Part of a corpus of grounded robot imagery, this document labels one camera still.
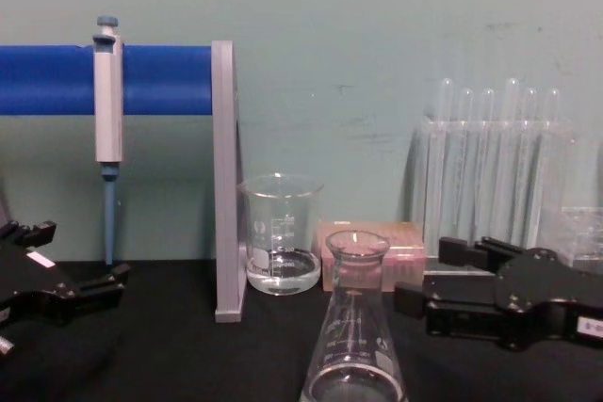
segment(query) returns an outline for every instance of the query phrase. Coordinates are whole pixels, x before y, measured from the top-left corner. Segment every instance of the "water in beaker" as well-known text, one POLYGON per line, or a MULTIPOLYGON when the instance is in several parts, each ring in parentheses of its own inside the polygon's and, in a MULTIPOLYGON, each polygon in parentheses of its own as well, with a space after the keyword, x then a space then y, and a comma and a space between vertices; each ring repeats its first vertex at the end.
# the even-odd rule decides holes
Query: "water in beaker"
POLYGON ((382 303, 389 243, 374 233, 343 231, 327 237, 327 246, 333 293, 300 402, 406 401, 382 303))
POLYGON ((318 193, 312 179, 272 173, 244 181, 247 213, 247 280, 277 296, 297 294, 320 277, 312 251, 318 224, 318 193))

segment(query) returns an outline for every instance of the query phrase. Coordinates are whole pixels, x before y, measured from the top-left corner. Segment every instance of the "liquid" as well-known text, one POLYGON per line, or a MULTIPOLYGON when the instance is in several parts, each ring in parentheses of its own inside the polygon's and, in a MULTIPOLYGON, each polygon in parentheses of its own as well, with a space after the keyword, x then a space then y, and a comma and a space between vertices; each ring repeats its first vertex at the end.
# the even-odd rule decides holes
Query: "liquid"
POLYGON ((297 294, 314 286, 320 278, 320 260, 301 249, 272 251, 268 269, 247 263, 247 280, 255 289, 276 296, 297 294))
POLYGON ((324 369, 300 402, 404 402, 399 384, 383 370, 364 364, 324 369))

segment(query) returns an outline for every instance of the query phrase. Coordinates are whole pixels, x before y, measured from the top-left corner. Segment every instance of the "blue horizontal bar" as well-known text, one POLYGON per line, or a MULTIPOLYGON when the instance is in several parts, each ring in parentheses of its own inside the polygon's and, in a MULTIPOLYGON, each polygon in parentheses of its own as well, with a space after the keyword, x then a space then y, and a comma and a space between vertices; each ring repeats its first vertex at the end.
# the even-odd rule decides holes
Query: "blue horizontal bar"
MULTIPOLYGON (((0 46, 0 115, 93 115, 92 46, 0 46)), ((123 48, 125 115, 211 115, 210 46, 123 48)))

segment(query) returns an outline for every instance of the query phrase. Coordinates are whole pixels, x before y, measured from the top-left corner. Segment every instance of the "erlenmeyer flask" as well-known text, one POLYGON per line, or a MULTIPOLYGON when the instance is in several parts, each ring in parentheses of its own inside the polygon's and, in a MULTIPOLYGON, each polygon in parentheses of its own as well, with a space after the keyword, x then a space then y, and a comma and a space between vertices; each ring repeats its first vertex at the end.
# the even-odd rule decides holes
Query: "erlenmeyer flask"
POLYGON ((327 237, 333 294, 301 402, 402 402, 406 391, 382 302, 383 237, 342 231, 327 237))

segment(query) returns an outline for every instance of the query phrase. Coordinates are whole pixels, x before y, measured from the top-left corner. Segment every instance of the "flask neck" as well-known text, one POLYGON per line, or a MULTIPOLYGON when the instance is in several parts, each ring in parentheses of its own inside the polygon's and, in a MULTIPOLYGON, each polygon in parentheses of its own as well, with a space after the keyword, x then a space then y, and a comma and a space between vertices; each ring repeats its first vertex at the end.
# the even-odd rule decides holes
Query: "flask neck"
POLYGON ((354 259, 349 256, 334 257, 333 290, 382 289, 383 257, 354 259))

